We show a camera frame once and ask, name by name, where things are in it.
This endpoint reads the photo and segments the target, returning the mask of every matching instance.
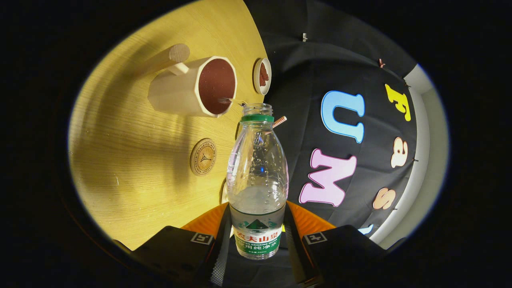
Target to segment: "orange part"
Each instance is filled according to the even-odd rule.
[[[203,213],[201,216],[187,223],[181,229],[202,234],[210,234],[217,238],[222,216],[224,215],[224,211],[228,204],[229,202],[226,202]]]
[[[336,226],[323,220],[313,212],[310,212],[297,204],[293,204],[290,201],[286,202],[288,203],[291,214],[295,219],[295,225],[297,226],[298,235],[301,239],[304,235],[336,228]]]

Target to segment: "wooden table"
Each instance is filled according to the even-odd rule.
[[[71,117],[70,167],[85,207],[113,239],[136,249],[166,225],[181,227],[219,204],[242,108],[220,118],[168,115],[147,100],[158,73],[134,78],[140,63],[177,43],[188,61],[225,56],[235,66],[237,99],[262,102],[252,68],[267,57],[242,0],[202,0],[172,11],[129,36],[98,64]],[[209,174],[189,168],[194,144],[211,138],[217,160]]]

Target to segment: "pink letter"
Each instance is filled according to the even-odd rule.
[[[355,156],[344,160],[324,155],[320,149],[313,150],[313,153],[311,153],[311,167],[316,169],[318,166],[326,166],[329,169],[309,173],[309,179],[315,181],[322,188],[316,188],[311,183],[306,183],[302,187],[298,201],[300,203],[328,203],[338,207],[343,202],[345,191],[334,182],[352,176],[356,164],[357,158]]]

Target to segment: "plastic water bottle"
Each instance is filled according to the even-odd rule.
[[[288,197],[288,165],[272,124],[272,106],[248,104],[227,169],[227,196],[237,250],[245,258],[275,255]]]

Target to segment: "mug handle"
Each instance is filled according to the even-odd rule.
[[[174,75],[178,76],[187,73],[188,67],[184,63],[180,62],[167,68],[167,70],[171,71]]]
[[[176,44],[159,52],[155,56],[143,62],[136,70],[137,76],[144,76],[157,72],[165,68],[171,68],[178,65],[175,69],[170,69],[176,75],[184,74],[188,67],[182,62],[190,56],[190,49],[185,44]]]

